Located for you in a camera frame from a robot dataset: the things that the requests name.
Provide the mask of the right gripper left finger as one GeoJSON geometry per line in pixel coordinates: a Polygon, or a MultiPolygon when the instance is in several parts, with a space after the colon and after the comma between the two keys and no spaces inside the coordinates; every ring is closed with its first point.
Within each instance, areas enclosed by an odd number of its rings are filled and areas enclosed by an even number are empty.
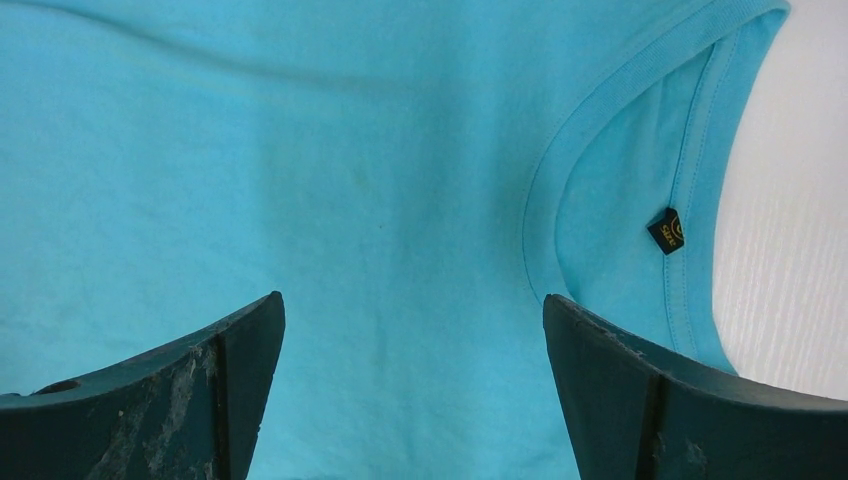
{"type": "Polygon", "coordinates": [[[272,292],[196,332],[1,398],[5,479],[244,479],[285,330],[272,292]]]}

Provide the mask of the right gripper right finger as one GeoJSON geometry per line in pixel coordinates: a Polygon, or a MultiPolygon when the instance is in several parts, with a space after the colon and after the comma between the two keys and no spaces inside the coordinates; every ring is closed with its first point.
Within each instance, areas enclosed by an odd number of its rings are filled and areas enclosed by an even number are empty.
{"type": "Polygon", "coordinates": [[[845,401],[706,366],[560,295],[543,324],[582,478],[846,477],[845,401]]]}

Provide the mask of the cyan t shirt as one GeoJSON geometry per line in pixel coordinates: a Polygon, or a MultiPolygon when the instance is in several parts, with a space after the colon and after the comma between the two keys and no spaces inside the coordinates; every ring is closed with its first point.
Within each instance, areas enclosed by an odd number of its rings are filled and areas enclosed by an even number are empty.
{"type": "Polygon", "coordinates": [[[253,478],[575,479],[543,299],[727,367],[717,194],[788,12],[5,1],[1,388],[278,290],[253,478]]]}

